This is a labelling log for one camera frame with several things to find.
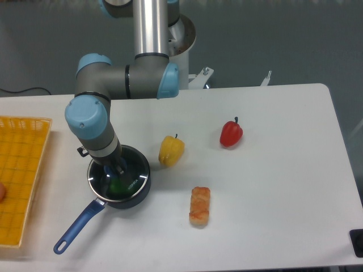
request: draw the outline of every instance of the black cable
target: black cable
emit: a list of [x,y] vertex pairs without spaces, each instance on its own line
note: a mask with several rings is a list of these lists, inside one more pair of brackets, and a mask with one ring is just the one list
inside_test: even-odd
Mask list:
[[27,91],[31,91],[31,90],[43,90],[43,91],[46,91],[49,95],[52,95],[52,93],[48,89],[43,88],[43,87],[32,87],[32,88],[28,88],[28,89],[21,90],[21,91],[15,91],[15,92],[4,90],[4,89],[0,88],[0,91],[7,92],[8,94],[10,94],[10,93],[11,94],[19,94],[21,92],[27,92]]

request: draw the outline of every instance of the blue pan handle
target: blue pan handle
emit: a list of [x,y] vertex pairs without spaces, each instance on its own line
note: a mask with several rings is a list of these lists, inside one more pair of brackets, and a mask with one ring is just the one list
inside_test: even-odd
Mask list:
[[69,229],[65,232],[62,238],[60,238],[60,240],[56,243],[53,248],[54,253],[62,254],[70,245],[70,243],[72,243],[74,238],[76,238],[76,236],[84,228],[84,226],[88,223],[88,221],[104,209],[104,205],[105,202],[98,198],[96,200],[93,200],[74,221],[72,226],[69,227]]

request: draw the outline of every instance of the blue joint cap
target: blue joint cap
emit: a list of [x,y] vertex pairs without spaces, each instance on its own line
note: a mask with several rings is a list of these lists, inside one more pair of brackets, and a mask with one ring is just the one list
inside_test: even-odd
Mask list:
[[77,77],[78,72],[83,67],[87,66],[88,64],[95,63],[95,62],[104,62],[104,63],[112,65],[111,60],[108,57],[104,56],[104,55],[100,55],[100,54],[97,54],[97,53],[87,54],[87,55],[84,55],[79,60],[78,69],[77,69],[77,73],[75,73],[75,76]]
[[175,63],[169,63],[161,79],[157,99],[175,97],[179,94],[179,68]]
[[108,13],[106,7],[103,4],[102,0],[98,0],[98,4],[100,5],[100,9],[102,10],[103,14],[106,15],[109,18],[115,19],[115,17],[112,17],[110,13]]
[[74,135],[84,140],[100,136],[108,122],[104,105],[90,95],[81,95],[72,99],[66,107],[65,117]]

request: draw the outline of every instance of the white bracket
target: white bracket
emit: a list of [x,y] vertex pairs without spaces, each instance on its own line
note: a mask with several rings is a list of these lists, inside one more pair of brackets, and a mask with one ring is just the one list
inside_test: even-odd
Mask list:
[[213,75],[214,70],[209,67],[204,67],[198,75],[189,75],[189,90],[203,89],[208,79]]
[[264,80],[261,83],[261,86],[268,86],[268,83],[270,82],[271,79],[271,73],[272,71],[268,72],[267,77],[264,78]]

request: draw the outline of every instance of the red bell pepper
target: red bell pepper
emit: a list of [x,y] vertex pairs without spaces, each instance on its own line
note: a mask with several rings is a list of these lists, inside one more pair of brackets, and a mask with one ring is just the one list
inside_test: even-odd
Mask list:
[[227,122],[222,129],[220,143],[225,147],[233,146],[242,138],[243,130],[238,124],[238,117],[234,117],[235,122]]

